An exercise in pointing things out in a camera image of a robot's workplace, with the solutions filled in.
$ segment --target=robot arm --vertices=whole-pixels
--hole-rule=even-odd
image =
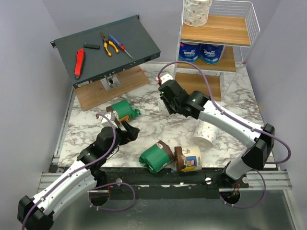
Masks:
[[[251,169],[263,169],[268,156],[273,148],[274,140],[268,136],[255,132],[253,129],[261,129],[270,134],[274,134],[274,127],[266,124],[264,127],[247,121],[236,114],[222,108],[223,111],[237,118],[241,122],[252,126],[253,129],[247,129],[243,125],[220,112],[212,103],[209,96],[194,91],[190,95],[172,78],[166,74],[159,79],[160,98],[163,100],[170,114],[181,114],[185,117],[192,116],[211,123],[233,137],[237,138],[246,147],[247,151],[235,160],[228,163],[224,168],[222,178],[228,183],[233,184],[243,174]]]
[[[125,145],[137,138],[140,131],[138,128],[131,127],[127,122],[123,121],[122,125],[126,131],[122,131],[114,122],[115,116],[113,113],[108,113],[105,116],[116,128],[116,142],[110,154],[119,145]],[[21,223],[24,222],[25,216],[34,204],[39,202],[26,222],[28,230],[50,229],[54,219],[73,201],[85,192],[102,184],[107,184],[106,173],[100,170],[100,167],[106,162],[108,156],[91,166],[72,173],[101,158],[110,149],[113,141],[112,127],[105,118],[102,119],[101,124],[103,128],[97,135],[96,141],[82,150],[77,160],[61,177],[32,198],[24,196],[19,201],[18,220]]]

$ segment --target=wooden board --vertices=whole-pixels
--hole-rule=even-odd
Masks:
[[[213,96],[216,100],[221,100],[221,86],[220,86],[220,77],[219,76],[208,76],[206,75]],[[195,90],[201,91],[209,95],[209,91],[205,80],[200,74],[191,74],[191,73],[177,73],[176,81],[184,88],[188,94],[192,93]]]
[[[181,40],[250,46],[245,18],[209,15],[205,25],[193,27],[183,24]]]
[[[149,79],[139,66],[118,73],[117,78],[120,81],[120,85],[108,91],[105,90],[99,80],[74,89],[82,110],[86,111],[94,108],[149,83]]]
[[[232,46],[226,46],[223,56],[217,64],[209,65],[205,63],[201,58],[199,58],[194,64],[203,70],[236,72],[235,56]],[[193,66],[185,63],[178,63],[177,67],[194,69]]]

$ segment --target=green plastic container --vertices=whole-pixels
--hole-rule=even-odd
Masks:
[[[127,100],[123,100],[106,108],[107,112],[113,112],[119,121],[130,121],[141,115],[140,110],[134,109]]]
[[[139,162],[149,169],[151,173],[157,174],[174,158],[170,147],[160,140],[141,154]]]

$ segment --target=yellow-handled pliers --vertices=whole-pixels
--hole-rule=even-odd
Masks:
[[[111,52],[109,51],[109,49],[107,48],[107,45],[109,44],[110,46],[113,46],[115,51],[117,53],[119,53],[119,50],[117,49],[116,45],[114,45],[114,43],[112,41],[110,41],[109,39],[107,39],[107,37],[103,34],[100,33],[102,40],[104,41],[104,48],[105,48],[105,52],[106,54],[108,54],[109,56],[112,56]]]

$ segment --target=marble countertop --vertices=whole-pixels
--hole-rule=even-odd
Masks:
[[[163,115],[158,109],[159,91],[155,81],[157,73],[164,64],[142,64],[140,67],[149,78],[150,83],[136,90],[115,98],[109,102],[82,111],[78,98],[75,97],[65,139],[60,151],[59,167],[69,167],[79,153],[93,143],[101,131],[100,120],[96,113],[105,113],[106,107],[124,99],[140,109],[142,115],[129,122],[140,129],[136,141],[121,146],[118,153],[109,159],[106,167],[141,167],[139,156],[158,140],[162,140],[174,150],[175,146],[194,145],[191,138],[198,122],[194,118],[182,115]],[[166,72],[173,74],[174,67],[167,67]],[[219,102],[231,112],[260,125],[262,118],[256,103],[249,77],[245,67],[234,73],[224,74],[224,86],[228,88],[224,99]],[[200,148],[203,156],[203,167],[225,167],[229,161],[245,151],[245,147],[234,137],[220,130],[211,149]],[[268,161],[274,161],[272,154]],[[276,167],[267,164],[266,168]]]

